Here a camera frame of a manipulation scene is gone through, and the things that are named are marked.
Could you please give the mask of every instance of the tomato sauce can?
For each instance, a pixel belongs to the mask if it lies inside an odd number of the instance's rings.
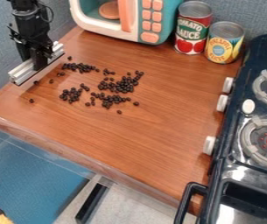
[[[205,55],[215,63],[231,63],[238,58],[243,39],[244,29],[238,24],[226,21],[212,24]]]
[[[197,54],[205,49],[212,9],[207,3],[190,1],[179,6],[175,49],[179,53]]]

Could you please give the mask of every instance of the wooden table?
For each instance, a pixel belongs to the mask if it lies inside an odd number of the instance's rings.
[[[0,129],[173,205],[188,182],[207,183],[210,157],[202,153],[202,145],[220,127],[216,103],[239,62],[217,65],[202,54],[178,54],[171,42],[142,45],[78,27],[62,42],[66,55],[39,86],[24,92],[7,84],[0,90]],[[85,107],[104,76],[66,71],[57,77],[69,55],[73,62],[116,71],[116,79],[143,71],[136,91],[127,94],[140,106],[126,102],[107,110],[97,101],[95,107]],[[91,91],[80,101],[69,105],[59,98],[63,89],[82,82]]]

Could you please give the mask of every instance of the metal bracket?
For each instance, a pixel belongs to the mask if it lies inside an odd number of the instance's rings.
[[[64,54],[63,44],[60,44],[58,41],[53,43],[53,56],[51,59],[48,59],[48,65],[53,63],[59,57]],[[35,71],[33,69],[32,59],[28,59],[27,61],[23,62],[21,65],[15,67],[11,71],[8,72],[10,76],[10,81],[17,86],[22,85],[24,82],[29,80],[33,75],[38,73],[39,71]]]

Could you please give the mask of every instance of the stove knob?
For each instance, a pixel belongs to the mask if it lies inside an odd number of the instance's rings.
[[[212,155],[214,146],[215,146],[216,137],[214,136],[207,136],[206,141],[204,143],[203,152],[209,156]]]
[[[251,99],[247,99],[243,102],[242,111],[244,114],[249,115],[254,112],[255,107],[256,104]]]
[[[221,94],[217,102],[216,110],[219,112],[223,112],[227,107],[227,103],[228,103],[228,96]]]
[[[229,94],[232,90],[233,83],[234,83],[234,78],[227,77],[225,82],[223,83],[222,92]]]

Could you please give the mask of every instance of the red can label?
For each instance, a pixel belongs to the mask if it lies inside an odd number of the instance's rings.
[[[204,18],[178,18],[175,48],[180,53],[196,54],[205,49],[211,16]]]

